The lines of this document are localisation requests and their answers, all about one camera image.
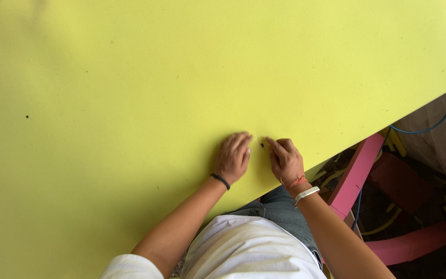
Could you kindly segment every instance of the person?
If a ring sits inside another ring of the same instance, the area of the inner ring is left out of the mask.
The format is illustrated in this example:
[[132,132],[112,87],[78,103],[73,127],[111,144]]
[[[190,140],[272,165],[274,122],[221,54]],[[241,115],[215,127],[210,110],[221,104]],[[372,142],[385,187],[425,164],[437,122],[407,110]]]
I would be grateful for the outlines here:
[[[267,137],[272,172],[282,184],[235,212],[204,218],[241,178],[250,158],[248,132],[221,144],[214,174],[157,224],[132,250],[117,256],[107,278],[169,278],[188,249],[182,278],[394,278],[304,178],[302,156],[290,139]],[[294,207],[294,198],[309,193]]]

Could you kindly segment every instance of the orange thread bracelet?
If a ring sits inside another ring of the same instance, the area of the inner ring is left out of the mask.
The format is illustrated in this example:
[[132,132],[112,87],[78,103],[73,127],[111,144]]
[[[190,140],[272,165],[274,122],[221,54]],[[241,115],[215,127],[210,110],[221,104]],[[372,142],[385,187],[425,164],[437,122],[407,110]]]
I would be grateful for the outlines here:
[[288,187],[285,186],[285,189],[290,190],[290,188],[297,186],[297,185],[301,184],[302,182],[307,182],[307,179],[304,176],[297,178],[297,180],[294,183],[292,183],[290,186],[288,186]]

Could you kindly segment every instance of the jeans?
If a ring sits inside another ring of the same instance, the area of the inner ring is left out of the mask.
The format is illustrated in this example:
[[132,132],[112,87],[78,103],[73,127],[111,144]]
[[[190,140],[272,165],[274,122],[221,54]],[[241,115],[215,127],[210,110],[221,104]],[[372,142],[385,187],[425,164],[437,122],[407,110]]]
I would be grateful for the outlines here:
[[229,214],[259,216],[276,223],[304,243],[313,255],[316,256],[320,269],[323,270],[321,255],[307,226],[306,219],[304,219],[298,208],[294,208],[293,199],[283,185],[262,196],[261,202],[253,200],[241,208],[227,212],[224,215]]

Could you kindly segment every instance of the person's left hand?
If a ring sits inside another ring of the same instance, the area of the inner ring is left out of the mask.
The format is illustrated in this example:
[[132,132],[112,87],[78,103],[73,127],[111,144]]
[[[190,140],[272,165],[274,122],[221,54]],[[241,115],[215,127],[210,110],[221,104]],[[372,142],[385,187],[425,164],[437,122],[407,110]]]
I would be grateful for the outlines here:
[[223,177],[230,185],[247,171],[251,149],[248,147],[252,135],[248,131],[234,133],[221,144],[216,155],[214,173]]

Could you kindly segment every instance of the blue cable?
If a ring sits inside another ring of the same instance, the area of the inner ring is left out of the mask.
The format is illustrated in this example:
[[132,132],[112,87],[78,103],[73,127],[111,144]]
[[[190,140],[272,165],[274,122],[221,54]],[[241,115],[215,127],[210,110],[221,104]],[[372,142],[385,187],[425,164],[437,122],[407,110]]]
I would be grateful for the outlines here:
[[[388,127],[388,133],[387,133],[387,135],[385,136],[385,140],[383,141],[383,144],[381,145],[380,151],[383,149],[383,145],[385,145],[385,142],[387,141],[387,138],[388,138],[388,135],[390,134],[390,130],[391,130],[391,129],[396,130],[396,131],[399,131],[399,132],[404,133],[404,134],[420,134],[420,133],[424,133],[424,132],[426,132],[426,131],[429,131],[429,130],[432,130],[432,129],[436,128],[436,127],[437,127],[438,125],[440,125],[440,124],[443,122],[443,120],[445,120],[445,119],[446,119],[446,112],[445,112],[445,115],[443,116],[443,118],[442,118],[440,121],[438,121],[437,124],[434,124],[432,127],[429,127],[429,128],[427,128],[427,129],[420,130],[420,131],[406,131],[406,130],[400,130],[400,129],[395,128],[393,125],[390,125],[390,126]],[[356,212],[356,214],[355,214],[354,224],[352,224],[352,231],[355,230],[355,226],[357,225],[357,220],[359,220],[359,211],[360,211],[360,209],[361,209],[361,196],[362,196],[362,188],[361,188],[361,191],[359,191],[359,198],[358,198],[358,204],[357,204],[357,212]]]
[[[381,150],[383,150],[383,145],[385,145],[385,142],[387,141],[388,135],[390,135],[391,130],[392,130],[392,128],[388,127],[387,135],[385,136],[385,139],[383,140],[383,143],[381,144],[381,148],[378,151],[378,154],[380,154]],[[359,198],[357,201],[357,212],[355,214],[354,224],[352,224],[352,227],[351,227],[352,231],[355,230],[355,226],[357,225],[357,220],[359,220],[359,211],[361,211],[361,196],[362,196],[362,188],[361,188],[361,191],[359,191]]]
[[424,133],[424,132],[429,131],[429,130],[433,130],[433,129],[436,128],[438,125],[440,125],[440,124],[443,122],[443,120],[445,120],[445,118],[446,118],[446,112],[445,112],[445,115],[443,116],[443,118],[442,118],[440,121],[438,121],[437,124],[434,124],[432,127],[429,127],[428,129],[424,129],[424,130],[420,130],[420,131],[406,131],[406,130],[400,130],[400,129],[395,128],[393,125],[390,125],[390,127],[391,127],[393,130],[399,131],[399,132],[404,133],[404,134],[420,134],[420,133]]

